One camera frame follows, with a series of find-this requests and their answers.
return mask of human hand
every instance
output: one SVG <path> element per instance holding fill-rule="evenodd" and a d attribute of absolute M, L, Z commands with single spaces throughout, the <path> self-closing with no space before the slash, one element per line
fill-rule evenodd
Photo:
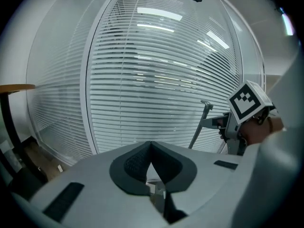
<path fill-rule="evenodd" d="M 258 125 L 256 118 L 251 118 L 248 122 L 242 124 L 239 132 L 247 141 L 247 145 L 261 143 L 269 134 L 269 121 L 264 121 L 262 125 Z M 219 125 L 223 125 L 222 120 L 218 120 Z"/>

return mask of window blind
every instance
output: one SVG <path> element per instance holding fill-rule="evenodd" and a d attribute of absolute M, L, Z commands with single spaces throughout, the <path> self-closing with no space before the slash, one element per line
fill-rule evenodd
<path fill-rule="evenodd" d="M 83 51 L 105 0 L 57 0 L 31 48 L 28 109 L 39 145 L 68 164 L 92 155 L 80 105 Z"/>
<path fill-rule="evenodd" d="M 139 141 L 188 147 L 205 99 L 229 111 L 240 83 L 235 33 L 219 0 L 112 0 L 92 42 L 87 89 L 99 152 Z M 216 152 L 217 130 L 193 149 Z"/>

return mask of ceiling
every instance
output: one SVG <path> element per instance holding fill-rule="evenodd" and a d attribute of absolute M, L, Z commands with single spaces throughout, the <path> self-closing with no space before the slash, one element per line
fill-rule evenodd
<path fill-rule="evenodd" d="M 296 35 L 287 36 L 271 0 L 225 0 L 247 23 L 260 47 L 266 75 L 283 75 L 299 52 Z"/>

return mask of floor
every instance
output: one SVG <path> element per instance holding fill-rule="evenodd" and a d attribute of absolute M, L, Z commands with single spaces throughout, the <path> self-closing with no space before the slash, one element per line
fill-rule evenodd
<path fill-rule="evenodd" d="M 69 168 L 66 164 L 62 163 L 47 151 L 42 149 L 35 142 L 31 142 L 25 147 L 25 151 L 36 166 L 38 166 L 46 175 L 48 181 L 51 181 L 56 176 L 60 175 L 58 165 L 65 171 Z"/>

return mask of ceiling light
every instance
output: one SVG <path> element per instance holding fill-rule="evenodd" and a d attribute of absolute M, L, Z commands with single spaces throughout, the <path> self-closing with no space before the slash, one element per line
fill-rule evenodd
<path fill-rule="evenodd" d="M 153 14 L 153 15 L 159 15 L 162 17 L 167 17 L 170 19 L 175 19 L 180 21 L 182 18 L 182 15 L 178 15 L 176 13 L 171 13 L 168 11 L 160 10 L 160 9 L 150 9 L 150 8 L 137 8 L 138 13 L 146 13 L 146 14 Z"/>
<path fill-rule="evenodd" d="M 286 14 L 282 14 L 282 18 L 285 24 L 286 33 L 288 36 L 292 36 L 294 34 L 294 28 L 290 22 L 289 17 Z"/>
<path fill-rule="evenodd" d="M 173 29 L 169 29 L 169 28 L 164 28 L 164 27 L 159 27 L 159 26 L 155 26 L 155 25 L 145 25 L 145 24 L 137 24 L 137 26 L 141 26 L 141 27 L 150 27 L 150 28 L 156 28 L 156 29 L 163 29 L 166 31 L 170 31 L 170 32 L 174 32 Z"/>
<path fill-rule="evenodd" d="M 200 41 L 200 40 L 197 40 L 197 42 L 199 42 L 199 43 L 203 44 L 204 46 L 208 47 L 208 48 L 209 48 L 209 49 L 211 49 L 212 51 L 217 52 L 217 50 L 216 50 L 216 49 L 214 49 L 214 48 L 212 48 L 211 46 L 209 46 L 209 45 L 205 44 L 204 42 L 202 42 L 202 41 Z"/>
<path fill-rule="evenodd" d="M 229 46 L 221 38 L 219 38 L 216 34 L 214 34 L 212 31 L 209 31 L 207 33 L 207 36 L 210 36 L 212 39 L 214 39 L 216 42 L 218 42 L 223 48 L 225 48 L 225 49 L 229 48 Z"/>

